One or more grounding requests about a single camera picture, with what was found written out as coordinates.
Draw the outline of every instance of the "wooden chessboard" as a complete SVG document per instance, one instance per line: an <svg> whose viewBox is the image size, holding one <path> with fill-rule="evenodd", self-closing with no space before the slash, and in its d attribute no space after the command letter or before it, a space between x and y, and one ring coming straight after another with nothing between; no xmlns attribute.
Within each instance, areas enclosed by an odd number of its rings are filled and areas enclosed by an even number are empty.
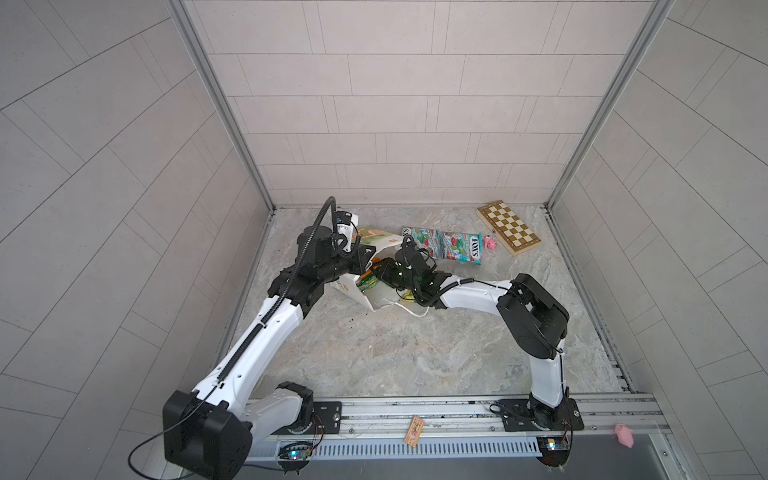
<svg viewBox="0 0 768 480"><path fill-rule="evenodd" d="M530 250L541 243L541 239L515 215L501 200L480 207L478 217L496 233L501 244L512 255Z"/></svg>

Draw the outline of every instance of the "side wall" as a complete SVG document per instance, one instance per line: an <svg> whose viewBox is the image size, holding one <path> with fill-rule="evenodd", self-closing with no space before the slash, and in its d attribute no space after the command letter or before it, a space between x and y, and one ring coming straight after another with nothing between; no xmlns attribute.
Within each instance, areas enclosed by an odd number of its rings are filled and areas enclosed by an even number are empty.
<svg viewBox="0 0 768 480"><path fill-rule="evenodd" d="M267 210L162 0L10 0L0 32L0 476L136 478Z"/></svg>
<svg viewBox="0 0 768 480"><path fill-rule="evenodd" d="M679 0L554 208L700 478L768 478L767 31L760 0Z"/></svg>
<svg viewBox="0 0 768 480"><path fill-rule="evenodd" d="M541 204L650 2L185 2L279 205Z"/></svg>

